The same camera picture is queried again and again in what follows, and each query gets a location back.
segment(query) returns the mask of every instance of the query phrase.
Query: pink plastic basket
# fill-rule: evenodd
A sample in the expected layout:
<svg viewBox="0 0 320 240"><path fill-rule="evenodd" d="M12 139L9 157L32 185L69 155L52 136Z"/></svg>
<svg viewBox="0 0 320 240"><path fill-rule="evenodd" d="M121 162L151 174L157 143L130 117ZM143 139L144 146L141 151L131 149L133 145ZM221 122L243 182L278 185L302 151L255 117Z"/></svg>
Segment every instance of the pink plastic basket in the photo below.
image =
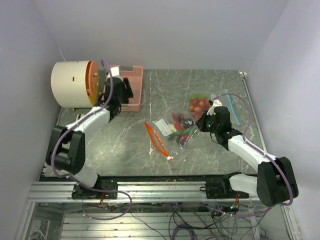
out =
<svg viewBox="0 0 320 240"><path fill-rule="evenodd" d="M129 98L128 104L122 104L121 111L124 112L139 112L142 92L142 80L144 68L142 66L133 66L132 70L127 70L125 67L121 69L122 78L128 78L133 92L133 98Z"/></svg>

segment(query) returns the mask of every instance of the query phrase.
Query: white cylinder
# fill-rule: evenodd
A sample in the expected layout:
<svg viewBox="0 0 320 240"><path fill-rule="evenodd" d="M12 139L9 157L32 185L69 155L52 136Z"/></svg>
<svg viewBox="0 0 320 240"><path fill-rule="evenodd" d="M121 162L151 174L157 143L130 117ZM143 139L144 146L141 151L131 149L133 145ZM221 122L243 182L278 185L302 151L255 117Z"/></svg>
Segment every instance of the white cylinder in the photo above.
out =
<svg viewBox="0 0 320 240"><path fill-rule="evenodd" d="M51 73L51 89L63 108L91 108L97 100L99 82L95 61L57 62Z"/></svg>

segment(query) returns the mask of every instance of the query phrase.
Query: blue strip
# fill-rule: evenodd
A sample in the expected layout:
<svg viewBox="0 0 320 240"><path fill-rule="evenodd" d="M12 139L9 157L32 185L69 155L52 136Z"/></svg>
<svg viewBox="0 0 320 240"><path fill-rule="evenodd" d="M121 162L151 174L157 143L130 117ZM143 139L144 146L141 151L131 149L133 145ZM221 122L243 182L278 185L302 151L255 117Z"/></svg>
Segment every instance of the blue strip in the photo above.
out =
<svg viewBox="0 0 320 240"><path fill-rule="evenodd" d="M227 95L227 97L228 97L229 104L230 104L230 108L231 108L231 112L232 112L232 114L233 114L233 116L234 116L234 118L235 118L236 124L240 125L240 122L239 122L239 119L238 119L238 117L237 117L237 115L236 115L234 106L232 105L232 101L231 101L230 95Z"/></svg>

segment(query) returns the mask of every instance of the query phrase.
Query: gray marble surface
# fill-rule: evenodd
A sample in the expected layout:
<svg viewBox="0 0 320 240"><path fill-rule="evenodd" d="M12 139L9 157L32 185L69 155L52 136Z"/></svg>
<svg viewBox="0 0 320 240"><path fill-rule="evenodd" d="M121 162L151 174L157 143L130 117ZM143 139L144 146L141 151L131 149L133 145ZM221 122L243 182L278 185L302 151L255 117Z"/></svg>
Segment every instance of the gray marble surface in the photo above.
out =
<svg viewBox="0 0 320 240"><path fill-rule="evenodd" d="M212 142L208 133L195 133L183 149L160 133L162 143L169 155L174 157L172 161L168 161L151 144L144 122L150 123L153 128L156 127L152 121L159 119L173 123L172 112L188 113L189 96L192 93L214 94L224 89L248 100L237 71L145 70L140 111L122 112L91 135L85 149L86 164L102 176L209 175L236 171L255 173L236 154ZM243 131L248 123L246 106L235 97L232 97L232 104L240 122L240 125L234 124L233 127ZM70 124L76 120L77 114L88 111L64 109L59 125ZM247 138L262 147L254 121ZM48 169L45 175L52 176L52 171Z"/></svg>

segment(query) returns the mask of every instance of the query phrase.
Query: bag of apples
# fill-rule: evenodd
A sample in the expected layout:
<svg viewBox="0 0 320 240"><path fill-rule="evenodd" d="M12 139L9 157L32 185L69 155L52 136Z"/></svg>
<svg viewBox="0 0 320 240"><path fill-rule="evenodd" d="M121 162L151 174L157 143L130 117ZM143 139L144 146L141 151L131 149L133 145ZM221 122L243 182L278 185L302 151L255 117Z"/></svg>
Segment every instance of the bag of apples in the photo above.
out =
<svg viewBox="0 0 320 240"><path fill-rule="evenodd" d="M189 97L189 110L195 120L199 120L204 111L210 108L209 94L194 93Z"/></svg>

